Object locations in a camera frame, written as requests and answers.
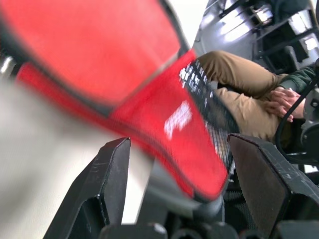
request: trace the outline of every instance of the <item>clasped hands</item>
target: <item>clasped hands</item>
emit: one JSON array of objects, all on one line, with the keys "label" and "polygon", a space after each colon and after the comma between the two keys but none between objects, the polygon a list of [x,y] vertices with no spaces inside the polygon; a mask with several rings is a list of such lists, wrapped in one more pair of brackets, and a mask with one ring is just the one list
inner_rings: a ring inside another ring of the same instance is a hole
[{"label": "clasped hands", "polygon": [[[265,110],[268,113],[277,115],[281,118],[287,113],[291,106],[300,97],[298,93],[291,88],[285,89],[277,87],[271,91],[271,101],[265,102]],[[297,106],[294,112],[288,117],[287,121],[292,122],[293,119],[302,119],[304,117],[305,99]]]}]

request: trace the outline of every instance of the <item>person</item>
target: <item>person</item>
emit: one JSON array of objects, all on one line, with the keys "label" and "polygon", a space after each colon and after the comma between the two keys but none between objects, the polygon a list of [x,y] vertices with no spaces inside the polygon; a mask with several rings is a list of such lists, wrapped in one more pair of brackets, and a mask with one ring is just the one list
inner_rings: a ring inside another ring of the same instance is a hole
[{"label": "person", "polygon": [[[274,142],[281,118],[296,102],[315,73],[307,67],[290,75],[276,75],[259,64],[225,51],[212,51],[198,58],[209,81],[221,85],[215,93],[234,116],[240,132]],[[282,144],[292,137],[291,122],[302,119],[305,100],[288,118]]]}]

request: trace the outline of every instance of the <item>khaki pants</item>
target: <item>khaki pants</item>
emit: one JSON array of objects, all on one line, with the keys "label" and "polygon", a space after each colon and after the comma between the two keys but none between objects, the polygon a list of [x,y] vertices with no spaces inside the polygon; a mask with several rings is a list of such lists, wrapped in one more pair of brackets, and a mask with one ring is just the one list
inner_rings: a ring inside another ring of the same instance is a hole
[{"label": "khaki pants", "polygon": [[[270,101],[270,91],[286,74],[275,75],[250,60],[224,51],[209,52],[200,56],[199,61],[209,80],[236,90],[221,88],[216,93],[233,114],[241,133],[274,142],[281,119],[264,110],[264,101]],[[289,128],[290,124],[286,124],[283,144],[289,141]]]}]

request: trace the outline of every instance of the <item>sleeve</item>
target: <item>sleeve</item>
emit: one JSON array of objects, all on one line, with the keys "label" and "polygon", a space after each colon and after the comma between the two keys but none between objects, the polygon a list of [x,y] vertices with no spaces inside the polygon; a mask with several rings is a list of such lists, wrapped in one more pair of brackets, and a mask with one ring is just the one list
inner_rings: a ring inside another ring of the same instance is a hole
[{"label": "sleeve", "polygon": [[315,72],[312,67],[306,67],[284,77],[279,86],[285,89],[292,88],[293,91],[300,94],[314,76]]}]

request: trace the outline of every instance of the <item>white logo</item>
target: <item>white logo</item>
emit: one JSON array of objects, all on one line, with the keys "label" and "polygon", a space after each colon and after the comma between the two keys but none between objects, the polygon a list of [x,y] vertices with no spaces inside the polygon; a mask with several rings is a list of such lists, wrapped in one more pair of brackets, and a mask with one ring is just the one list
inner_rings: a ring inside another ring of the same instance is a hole
[{"label": "white logo", "polygon": [[164,132],[169,140],[173,135],[174,129],[181,131],[191,120],[192,113],[187,101],[183,101],[177,110],[165,121]]}]

